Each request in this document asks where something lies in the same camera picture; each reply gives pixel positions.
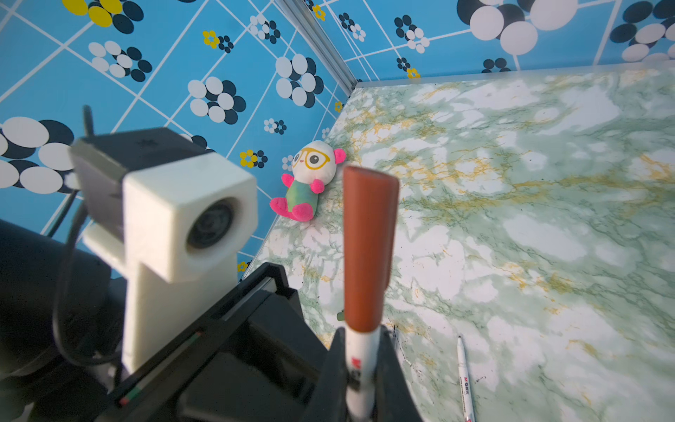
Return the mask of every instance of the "pen lying on table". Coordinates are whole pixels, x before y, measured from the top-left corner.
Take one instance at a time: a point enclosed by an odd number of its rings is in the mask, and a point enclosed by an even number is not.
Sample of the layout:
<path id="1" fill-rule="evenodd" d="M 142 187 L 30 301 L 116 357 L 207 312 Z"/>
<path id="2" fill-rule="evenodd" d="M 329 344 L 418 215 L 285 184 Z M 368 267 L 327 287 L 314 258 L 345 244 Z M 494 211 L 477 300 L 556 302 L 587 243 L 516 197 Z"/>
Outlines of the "pen lying on table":
<path id="1" fill-rule="evenodd" d="M 476 422 L 473 416 L 473 400 L 471 399 L 471 386 L 468 380 L 468 368 L 466 367 L 466 354 L 462 336 L 457 337 L 457 362 L 460 372 L 460 388 L 462 390 L 462 408 L 464 410 L 464 422 Z"/>

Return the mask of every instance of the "blue patterned wall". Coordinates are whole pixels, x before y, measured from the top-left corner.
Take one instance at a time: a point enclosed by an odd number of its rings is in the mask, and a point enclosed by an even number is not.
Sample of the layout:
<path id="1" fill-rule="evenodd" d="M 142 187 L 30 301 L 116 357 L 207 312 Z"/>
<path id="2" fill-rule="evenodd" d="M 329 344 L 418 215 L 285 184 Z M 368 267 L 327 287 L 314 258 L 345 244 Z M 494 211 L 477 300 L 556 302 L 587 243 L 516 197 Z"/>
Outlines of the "blue patterned wall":
<path id="1" fill-rule="evenodd" d="M 304 2 L 363 81 L 675 57 L 675 0 Z"/>
<path id="2" fill-rule="evenodd" d="M 97 133 L 167 126 L 257 178 L 241 263 L 274 220 L 270 198 L 285 195 L 284 160 L 325 137 L 346 101 L 263 0 L 0 0 L 0 57 L 0 218 L 47 231 L 77 185 L 67 150 L 89 104 Z"/>

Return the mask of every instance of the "marker pen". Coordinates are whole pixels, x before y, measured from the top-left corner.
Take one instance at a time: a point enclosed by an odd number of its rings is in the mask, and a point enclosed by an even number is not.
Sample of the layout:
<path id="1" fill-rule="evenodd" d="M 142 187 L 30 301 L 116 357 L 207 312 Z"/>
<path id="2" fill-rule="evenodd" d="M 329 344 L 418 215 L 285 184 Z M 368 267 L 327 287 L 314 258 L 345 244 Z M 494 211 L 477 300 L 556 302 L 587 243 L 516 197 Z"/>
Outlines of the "marker pen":
<path id="1" fill-rule="evenodd" d="M 345 167 L 345 358 L 354 383 L 346 402 L 353 422 L 368 421 L 375 406 L 375 368 L 384 291 L 389 286 L 398 212 L 398 179 Z"/>
<path id="2" fill-rule="evenodd" d="M 462 336 L 457 337 L 457 361 L 460 372 L 460 388 L 462 389 L 462 407 L 464 408 L 464 422 L 476 422 L 473 417 L 473 400 L 471 400 L 471 386 L 468 380 L 466 354 Z"/>

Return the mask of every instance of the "pink plush ears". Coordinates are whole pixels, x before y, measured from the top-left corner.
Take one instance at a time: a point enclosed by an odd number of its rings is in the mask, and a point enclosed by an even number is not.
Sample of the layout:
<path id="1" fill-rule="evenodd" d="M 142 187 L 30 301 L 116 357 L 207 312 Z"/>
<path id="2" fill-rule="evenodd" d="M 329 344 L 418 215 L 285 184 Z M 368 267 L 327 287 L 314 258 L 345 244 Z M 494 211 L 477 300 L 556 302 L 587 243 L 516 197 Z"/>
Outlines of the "pink plush ears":
<path id="1" fill-rule="evenodd" d="M 347 153 L 343 149 L 336 149 L 333 151 L 335 153 L 335 164 L 340 164 L 347 158 Z"/>

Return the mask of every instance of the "brown marker cap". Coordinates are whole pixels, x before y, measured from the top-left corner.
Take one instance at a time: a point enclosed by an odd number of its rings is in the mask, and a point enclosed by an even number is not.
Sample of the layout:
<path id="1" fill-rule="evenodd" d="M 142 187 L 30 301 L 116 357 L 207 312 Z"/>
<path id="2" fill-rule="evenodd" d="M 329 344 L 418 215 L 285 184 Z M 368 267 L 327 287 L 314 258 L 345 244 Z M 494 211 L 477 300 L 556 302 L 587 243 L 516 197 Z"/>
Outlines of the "brown marker cap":
<path id="1" fill-rule="evenodd" d="M 398 212 L 398 179 L 361 167 L 345 167 L 344 317 L 355 331 L 382 321 L 389 286 Z"/>

